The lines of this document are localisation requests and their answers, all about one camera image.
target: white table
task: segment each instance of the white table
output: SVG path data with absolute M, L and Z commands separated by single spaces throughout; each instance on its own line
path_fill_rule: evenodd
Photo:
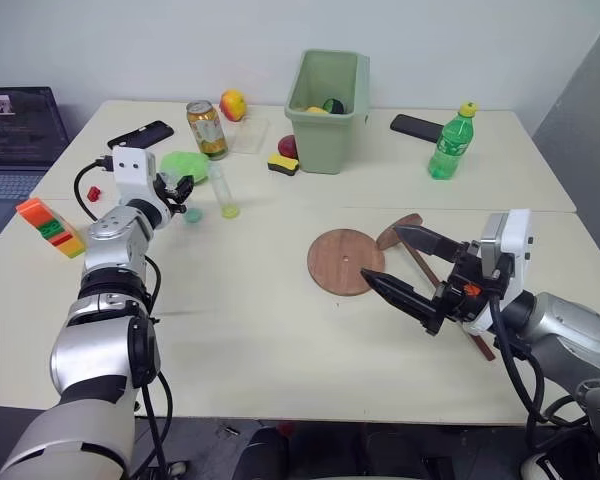
M 452 181 L 432 180 L 426 170 L 434 145 L 389 129 L 398 113 L 446 123 L 451 110 L 374 109 L 360 128 L 353 155 L 338 175 L 299 172 L 293 178 L 271 174 L 266 160 L 292 133 L 282 107 L 253 106 L 250 115 L 269 122 L 257 155 L 230 154 L 223 160 L 231 188 L 243 203 L 362 208 L 438 208 L 573 212 L 575 207 L 512 112 L 484 111 L 475 117 L 475 139 Z M 151 147 L 158 163 L 174 150 L 197 151 L 185 118 L 185 103 L 108 101 L 67 148 L 33 195 L 73 198 L 73 177 L 96 157 L 110 153 L 107 140 L 154 120 L 175 135 Z M 236 126 L 223 118 L 228 137 Z M 83 189 L 97 185 L 115 198 L 111 175 L 94 171 Z
M 322 232 L 349 227 L 375 237 L 410 210 L 276 202 L 244 205 L 238 218 L 225 220 L 208 190 L 198 192 L 203 220 L 188 225 L 176 218 L 149 251 L 163 272 L 155 313 L 177 416 L 524 420 L 501 361 L 486 362 L 457 326 L 447 323 L 431 337 L 373 292 L 338 297 L 309 276 L 307 249 Z M 74 201 L 48 203 L 86 226 Z M 458 240 L 479 236 L 488 217 L 420 213 L 428 227 Z M 600 252 L 582 223 L 570 213 L 536 213 L 533 220 L 527 288 L 600 312 Z M 401 247 L 386 260 L 386 271 L 432 294 Z M 76 297 L 81 263 L 46 245 L 20 218 L 0 238 L 0 405 L 48 408 L 57 401 L 48 357 Z M 431 264 L 441 276 L 449 271 L 440 260 Z M 154 390 L 164 414 L 159 386 Z M 550 384 L 547 401 L 561 394 Z

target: apple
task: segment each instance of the apple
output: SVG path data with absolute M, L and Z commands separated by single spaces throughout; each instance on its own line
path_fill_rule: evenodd
M 296 137 L 287 135 L 278 142 L 278 152 L 287 158 L 298 158 L 298 148 L 296 147 Z
M 247 104 L 239 90 L 231 89 L 222 94 L 220 110 L 232 122 L 239 122 L 247 113 Z

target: green soda bottle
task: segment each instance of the green soda bottle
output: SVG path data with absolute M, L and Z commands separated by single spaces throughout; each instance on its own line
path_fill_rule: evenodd
M 478 106 L 465 103 L 458 115 L 442 129 L 436 151 L 429 160 L 429 173 L 436 180 L 448 180 L 458 168 L 458 162 L 473 138 L 473 121 Z

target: smartphone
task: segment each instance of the smartphone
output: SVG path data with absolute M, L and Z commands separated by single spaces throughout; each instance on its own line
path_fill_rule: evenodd
M 173 128 L 162 120 L 156 120 L 133 132 L 109 140 L 107 146 L 109 148 L 116 145 L 119 147 L 148 148 L 171 135 L 173 135 Z
M 409 115 L 398 115 L 391 122 L 391 130 L 406 133 L 412 137 L 420 138 L 428 142 L 437 143 L 442 133 L 442 125 L 433 122 L 427 122 L 421 118 L 410 117 Z

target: green plastic bin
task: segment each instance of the green plastic bin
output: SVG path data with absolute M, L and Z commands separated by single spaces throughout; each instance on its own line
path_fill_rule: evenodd
M 343 115 L 308 113 L 336 98 Z M 300 168 L 339 173 L 351 152 L 354 123 L 369 113 L 369 57 L 355 52 L 307 50 L 284 108 L 293 125 Z

